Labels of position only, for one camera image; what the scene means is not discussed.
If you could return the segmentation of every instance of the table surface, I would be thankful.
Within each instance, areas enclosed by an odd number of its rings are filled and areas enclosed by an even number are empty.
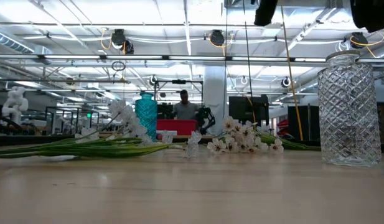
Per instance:
[[[384,155],[373,168],[319,152],[135,159],[0,159],[0,223],[384,223]]]

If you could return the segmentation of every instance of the ceiling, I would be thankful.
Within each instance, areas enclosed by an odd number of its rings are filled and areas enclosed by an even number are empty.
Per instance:
[[[227,38],[226,56],[246,57],[248,49],[250,57],[285,57],[285,35],[280,7],[276,10],[272,24],[257,27],[253,25],[257,5],[246,5],[244,15],[240,1],[237,2],[237,5],[224,7],[226,4],[224,0],[0,0],[0,29],[26,46],[35,49],[43,46],[49,53],[55,55],[122,55],[122,52],[114,47],[109,50],[104,47],[109,46],[108,39],[114,29],[124,29],[126,37],[134,45],[135,55],[223,56],[225,49],[213,46],[208,40],[208,35],[213,29],[220,29]],[[356,28],[345,9],[325,9],[318,6],[285,7],[284,22],[290,57],[325,58],[336,51],[346,50],[348,46],[340,42],[352,32],[363,32],[370,43],[384,40],[384,30],[369,34],[365,29]],[[383,46],[384,41],[381,41],[371,48],[375,50]],[[0,54],[18,54],[18,52],[0,45]],[[372,57],[366,48],[361,49],[361,55]],[[94,85],[94,88],[135,90],[134,93],[112,93],[117,99],[126,98],[129,101],[133,101],[140,90],[152,90],[149,79],[153,75],[158,80],[199,81],[207,75],[204,74],[205,67],[211,66],[209,63],[196,61],[127,60],[124,62],[127,64],[127,69],[116,72],[110,66],[103,68],[102,62],[97,63],[94,60],[52,60],[50,65],[36,63],[33,60],[5,60],[5,62],[21,69],[21,72],[10,70],[3,74],[5,67],[0,62],[0,76],[4,78],[44,77],[48,80],[58,80],[72,77],[98,82],[109,78],[112,80],[113,76],[117,81],[124,77],[131,84],[99,83]],[[252,90],[255,92],[288,91],[280,88],[279,84],[281,79],[289,75],[289,69],[285,65],[268,63],[249,67],[247,63],[240,62],[229,63],[227,68],[229,91],[249,91],[250,86],[244,84],[249,74]],[[322,67],[293,66],[291,71],[297,87],[315,79],[320,69]],[[64,89],[88,88],[87,83],[68,86],[66,83],[44,81],[39,84],[42,85],[41,88],[47,86]],[[171,92],[180,89],[194,92],[191,100],[201,98],[199,87],[193,85],[168,83],[161,91]],[[56,94],[66,96],[67,93],[56,92]],[[88,101],[102,100],[95,98],[96,95],[92,93],[77,96]],[[177,93],[170,93],[162,100],[178,99]]]

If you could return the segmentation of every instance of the diamond-patterned glass vase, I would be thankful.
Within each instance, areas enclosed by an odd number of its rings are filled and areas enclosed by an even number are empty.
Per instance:
[[[148,129],[148,136],[156,140],[157,102],[152,100],[153,94],[141,93],[142,98],[136,101],[136,116],[141,120],[141,125]]]
[[[373,68],[355,63],[359,52],[327,57],[319,72],[319,116],[324,162],[372,166],[381,158]]]

